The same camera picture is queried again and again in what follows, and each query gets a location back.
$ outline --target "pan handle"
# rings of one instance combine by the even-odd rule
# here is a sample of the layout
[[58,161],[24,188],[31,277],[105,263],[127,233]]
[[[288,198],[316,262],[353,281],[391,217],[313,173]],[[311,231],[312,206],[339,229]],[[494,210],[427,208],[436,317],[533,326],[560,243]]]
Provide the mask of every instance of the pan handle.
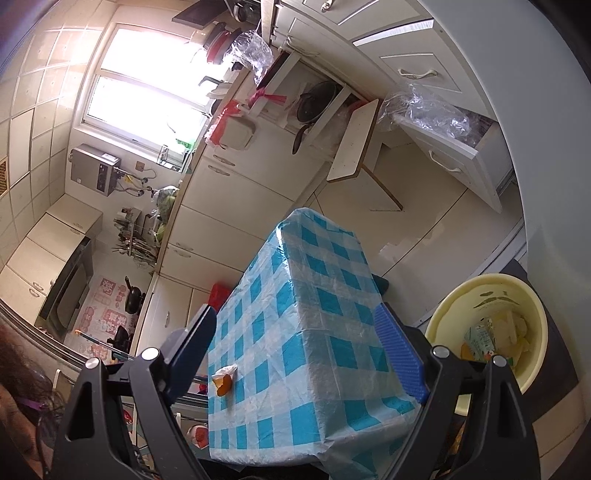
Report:
[[295,155],[297,151],[300,149],[301,141],[304,139],[304,133],[306,133],[306,130],[308,130],[311,126],[312,124],[305,124],[302,128],[300,128],[298,133],[296,133],[294,146],[291,149],[292,155]]

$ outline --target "window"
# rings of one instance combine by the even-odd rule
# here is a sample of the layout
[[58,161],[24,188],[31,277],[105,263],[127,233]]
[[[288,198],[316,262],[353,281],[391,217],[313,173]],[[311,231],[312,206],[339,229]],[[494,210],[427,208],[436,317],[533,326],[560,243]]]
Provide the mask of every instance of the window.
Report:
[[206,62],[206,52],[188,38],[118,24],[95,71],[83,122],[183,166],[185,153],[201,138],[212,104],[212,84],[228,65]]

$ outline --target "red container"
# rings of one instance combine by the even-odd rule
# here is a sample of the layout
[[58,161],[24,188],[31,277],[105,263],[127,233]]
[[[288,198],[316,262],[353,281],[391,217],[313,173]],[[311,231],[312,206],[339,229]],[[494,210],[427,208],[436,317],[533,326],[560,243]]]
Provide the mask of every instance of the red container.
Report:
[[215,283],[212,292],[209,294],[207,304],[213,307],[216,312],[219,312],[226,300],[232,294],[232,288],[229,288],[221,283]]

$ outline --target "blue checkered tablecloth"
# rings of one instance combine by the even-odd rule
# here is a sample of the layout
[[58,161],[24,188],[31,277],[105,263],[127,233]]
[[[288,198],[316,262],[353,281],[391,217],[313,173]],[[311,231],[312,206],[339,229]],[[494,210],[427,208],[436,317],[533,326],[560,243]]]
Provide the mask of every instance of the blue checkered tablecloth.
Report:
[[379,478],[417,416],[373,326],[381,296],[355,235],[310,209],[281,222],[217,316],[209,375],[213,459],[320,461],[334,480]]

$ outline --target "blue rubber pad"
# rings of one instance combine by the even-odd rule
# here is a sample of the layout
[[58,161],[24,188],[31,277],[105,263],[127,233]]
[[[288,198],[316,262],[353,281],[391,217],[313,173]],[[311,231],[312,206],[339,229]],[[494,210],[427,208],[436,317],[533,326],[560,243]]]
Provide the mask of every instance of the blue rubber pad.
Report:
[[425,384],[423,362],[383,303],[374,311],[374,326],[404,391],[424,405],[429,397],[429,390]]

